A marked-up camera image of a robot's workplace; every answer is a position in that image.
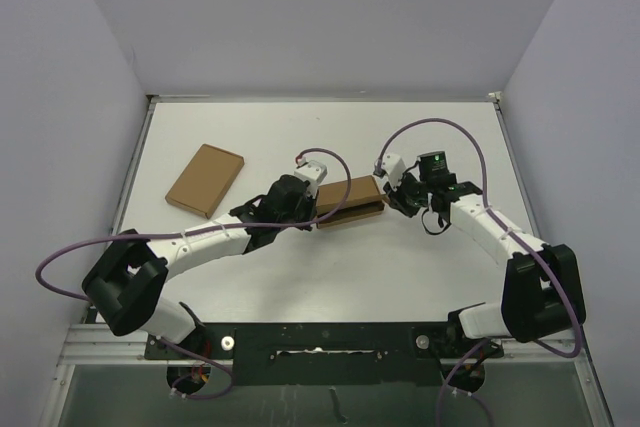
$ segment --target black metal base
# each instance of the black metal base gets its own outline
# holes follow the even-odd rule
[[[440,359],[460,358],[477,342],[459,338],[447,322],[241,323],[205,327],[205,337],[212,346],[211,358],[233,360],[236,385],[412,382],[437,386],[442,384]],[[221,339],[225,336],[235,341],[231,351],[222,349]],[[159,342],[151,345],[147,341],[145,358],[184,357]]]

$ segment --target brown box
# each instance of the brown box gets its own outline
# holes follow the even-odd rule
[[[347,188],[347,181],[321,185],[318,189],[316,208],[318,217],[333,209]],[[329,219],[318,224],[318,228],[333,227],[354,220],[366,219],[374,215],[380,215],[384,210],[384,194],[380,193],[378,184],[372,176],[359,177],[351,180],[351,192],[344,207],[333,214]]]
[[[241,156],[203,144],[173,184],[165,200],[209,219],[243,165]]]

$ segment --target robotic arm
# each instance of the robotic arm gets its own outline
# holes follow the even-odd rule
[[[140,329],[197,350],[202,340],[196,332],[199,321],[186,305],[162,297],[164,284],[212,260],[253,252],[272,243],[283,230],[256,227],[257,224],[314,219],[318,186],[326,175],[324,164],[301,162],[293,175],[281,176],[267,194],[213,221],[187,229],[179,239],[113,242],[85,277],[82,290],[115,335]],[[214,225],[238,223],[247,227],[187,235]]]
[[[413,217],[421,208],[438,215],[439,223],[453,225],[476,241],[505,269],[505,284],[501,302],[481,304],[450,314],[457,318],[467,338],[513,337],[530,342],[571,326],[567,309],[549,278],[535,259],[509,232],[537,252],[551,267],[565,290],[578,321],[585,320],[585,306],[575,254],[566,245],[550,246],[526,234],[500,212],[493,212],[508,227],[505,232],[483,206],[482,190],[472,182],[458,182],[447,166],[444,152],[432,152],[418,157],[406,168],[402,158],[387,154],[376,175],[386,177],[384,191],[391,208]],[[411,173],[419,169],[419,178]]]

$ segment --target metal frame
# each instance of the metal frame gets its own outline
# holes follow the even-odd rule
[[[144,144],[149,132],[151,120],[155,111],[155,106],[158,103],[171,103],[171,102],[296,102],[296,101],[313,101],[313,102],[387,102],[387,101],[403,101],[403,102],[416,102],[416,101],[430,101],[430,102],[454,102],[454,101],[488,101],[487,98],[441,98],[441,99],[424,99],[424,98],[366,98],[362,94],[366,92],[360,92],[360,96],[354,98],[341,97],[326,97],[326,98],[240,98],[240,97],[211,97],[211,96],[161,96],[153,97],[151,99],[147,115],[145,117],[140,137],[136,144],[131,163],[129,165],[125,182],[123,185],[122,193],[116,208],[116,213],[113,220],[113,231],[118,231],[122,225],[124,213],[127,208],[129,196],[131,193],[132,185],[135,181],[136,172],[141,159]],[[509,135],[502,117],[499,101],[493,102],[496,106],[496,115],[500,123],[502,134],[504,136],[509,156],[513,168],[516,173],[516,179],[520,187],[520,192],[525,203],[525,208],[529,216],[533,233],[539,235],[538,225],[535,221],[535,216],[529,196],[527,195],[522,176],[516,159],[513,154]],[[159,360],[150,361],[144,359],[144,351],[147,342],[147,334],[144,332],[135,332],[133,334],[124,337],[115,337],[109,330],[106,324],[77,324],[71,325],[67,334],[67,338],[63,345],[63,349],[60,355],[58,366],[56,368],[56,374],[53,379],[49,398],[45,404],[41,419],[40,427],[55,427],[59,424],[64,406],[67,400],[67,394],[69,392],[69,386],[73,378],[73,373],[76,365],[191,365],[194,361],[190,360]],[[548,341],[552,345],[560,346],[567,350],[571,349],[573,340],[566,339],[565,336],[552,336]],[[488,359],[488,363],[497,362],[511,362],[511,363],[550,363],[550,362],[573,362],[576,368],[576,372],[579,378],[580,386],[584,395],[585,402],[587,404],[589,413],[593,425],[595,427],[611,427],[613,422],[609,410],[606,406],[606,401],[602,395],[597,376],[593,369],[593,365],[588,354],[585,352],[577,359],[564,359],[553,355],[541,348],[531,344],[519,344],[513,340],[502,341],[502,346],[505,352],[505,357],[502,359]],[[450,364],[455,361],[443,359],[444,364]],[[233,365],[231,360],[223,360],[221,363],[225,365]]]

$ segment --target wall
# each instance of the wall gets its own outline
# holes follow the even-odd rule
[[[148,93],[424,100],[502,89],[552,1],[96,3]]]
[[[146,99],[93,0],[0,0],[0,19],[0,411],[33,426],[83,308],[34,270],[107,231]],[[95,254],[47,277],[78,289]]]
[[[555,0],[505,91],[543,232],[578,254],[617,426],[638,425],[640,0]]]

